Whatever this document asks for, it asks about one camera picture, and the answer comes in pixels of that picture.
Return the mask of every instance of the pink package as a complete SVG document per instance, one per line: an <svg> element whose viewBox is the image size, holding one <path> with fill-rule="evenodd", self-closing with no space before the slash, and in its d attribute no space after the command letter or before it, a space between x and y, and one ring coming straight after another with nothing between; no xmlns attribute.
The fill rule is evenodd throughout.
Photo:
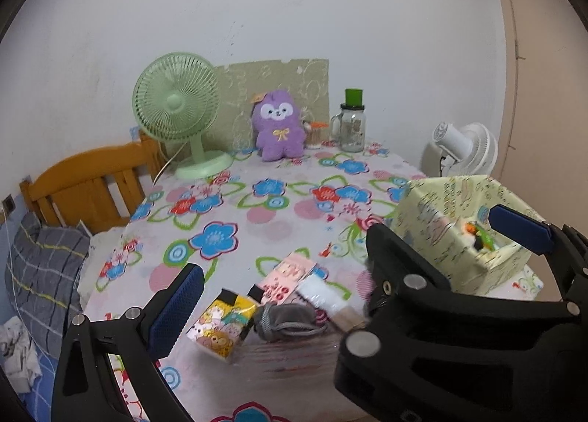
<svg viewBox="0 0 588 422"><path fill-rule="evenodd" d="M294 293L298 281L301 281L315 267L314 262L298 253L290 253L272 269L261 284L263 298L261 304L274 302L282 304Z"/></svg>

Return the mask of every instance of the blue gripper pad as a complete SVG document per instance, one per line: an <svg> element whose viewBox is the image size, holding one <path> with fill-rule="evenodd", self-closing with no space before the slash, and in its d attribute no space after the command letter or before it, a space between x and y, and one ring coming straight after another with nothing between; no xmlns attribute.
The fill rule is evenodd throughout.
<svg viewBox="0 0 588 422"><path fill-rule="evenodd" d="M516 241L536 255L553 251L551 231L546 223L533 220L504 205L492 208L488 221L493 230Z"/></svg>
<svg viewBox="0 0 588 422"><path fill-rule="evenodd" d="M188 263L167 289L158 291L153 296L145 307L146 312L152 312L153 315L151 318L147 316L143 321L150 323L146 327L149 334L147 352L152 361L169 356L203 291L202 268Z"/></svg>

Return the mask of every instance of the yellow bow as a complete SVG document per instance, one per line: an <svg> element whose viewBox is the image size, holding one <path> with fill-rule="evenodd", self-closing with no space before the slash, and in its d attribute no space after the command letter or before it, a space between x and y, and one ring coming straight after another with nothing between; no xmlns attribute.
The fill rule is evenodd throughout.
<svg viewBox="0 0 588 422"><path fill-rule="evenodd" d="M287 140L287 135L290 133L290 129L282 129L282 130L274 130L272 132L273 135L277 137L277 141L280 140Z"/></svg>

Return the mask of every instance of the fan stand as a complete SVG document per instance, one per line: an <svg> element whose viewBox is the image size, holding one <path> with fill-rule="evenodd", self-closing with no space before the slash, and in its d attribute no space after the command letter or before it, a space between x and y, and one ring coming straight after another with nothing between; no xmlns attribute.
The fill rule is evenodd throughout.
<svg viewBox="0 0 588 422"><path fill-rule="evenodd" d="M178 180L197 180L207 178L226 170L233 164L233 157L222 150L210 150L205 152L202 149L200 134L190 139L192 156L180 162L176 169Z"/></svg>

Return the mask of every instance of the electric fan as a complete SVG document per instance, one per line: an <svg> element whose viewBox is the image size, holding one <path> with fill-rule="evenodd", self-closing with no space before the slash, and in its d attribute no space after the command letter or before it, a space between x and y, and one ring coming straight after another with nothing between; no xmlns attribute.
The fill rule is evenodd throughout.
<svg viewBox="0 0 588 422"><path fill-rule="evenodd" d="M192 156L176 169L176 177L183 180L209 177L233 163L225 152L202 149L201 134L214 122L219 103L214 68L189 53L154 60L133 92L133 112L147 135L167 142L189 141Z"/></svg>
<svg viewBox="0 0 588 422"><path fill-rule="evenodd" d="M441 122L433 131L434 143L443 151L441 175L488 175L496 164L496 138L480 123L456 129Z"/></svg>

